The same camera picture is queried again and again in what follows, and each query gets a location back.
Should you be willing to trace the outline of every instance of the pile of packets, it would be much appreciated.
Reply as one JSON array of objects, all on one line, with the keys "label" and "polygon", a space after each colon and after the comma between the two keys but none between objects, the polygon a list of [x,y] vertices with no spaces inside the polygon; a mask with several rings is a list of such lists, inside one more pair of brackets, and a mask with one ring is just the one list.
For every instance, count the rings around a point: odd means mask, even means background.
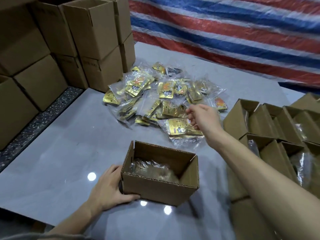
[{"label": "pile of packets", "polygon": [[202,132],[195,130],[187,119],[190,104],[206,104],[219,111],[227,109],[218,97],[226,89],[206,76],[192,79],[178,65],[140,61],[109,88],[103,102],[117,120],[129,125],[128,120],[135,115],[136,125],[161,127],[176,147],[197,147],[203,139]]}]

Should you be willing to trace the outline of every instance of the red and blue striped tarp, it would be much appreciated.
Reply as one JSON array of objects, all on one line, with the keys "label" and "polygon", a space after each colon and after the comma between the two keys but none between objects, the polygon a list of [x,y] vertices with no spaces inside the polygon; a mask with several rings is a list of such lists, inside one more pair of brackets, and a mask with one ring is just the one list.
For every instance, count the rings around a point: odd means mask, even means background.
[{"label": "red and blue striped tarp", "polygon": [[320,86],[320,0],[129,0],[136,41]]}]

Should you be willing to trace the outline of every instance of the table surface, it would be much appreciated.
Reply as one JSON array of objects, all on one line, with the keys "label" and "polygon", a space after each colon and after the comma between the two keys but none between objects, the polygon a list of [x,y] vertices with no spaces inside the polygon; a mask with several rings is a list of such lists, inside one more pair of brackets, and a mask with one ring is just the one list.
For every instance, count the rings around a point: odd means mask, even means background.
[{"label": "table surface", "polygon": [[[148,44],[135,45],[136,56],[150,63],[177,60],[196,77],[227,88],[229,109],[238,98],[289,105],[277,82],[190,55]],[[173,147],[158,128],[124,127],[102,104],[103,93],[87,89],[0,173],[0,207],[57,225],[89,196],[111,164],[122,164],[131,140]],[[203,144],[199,157],[200,188],[178,207],[136,201],[114,207],[96,219],[87,233],[102,239],[234,239],[228,217],[225,162]],[[88,180],[95,173],[94,181]]]}]

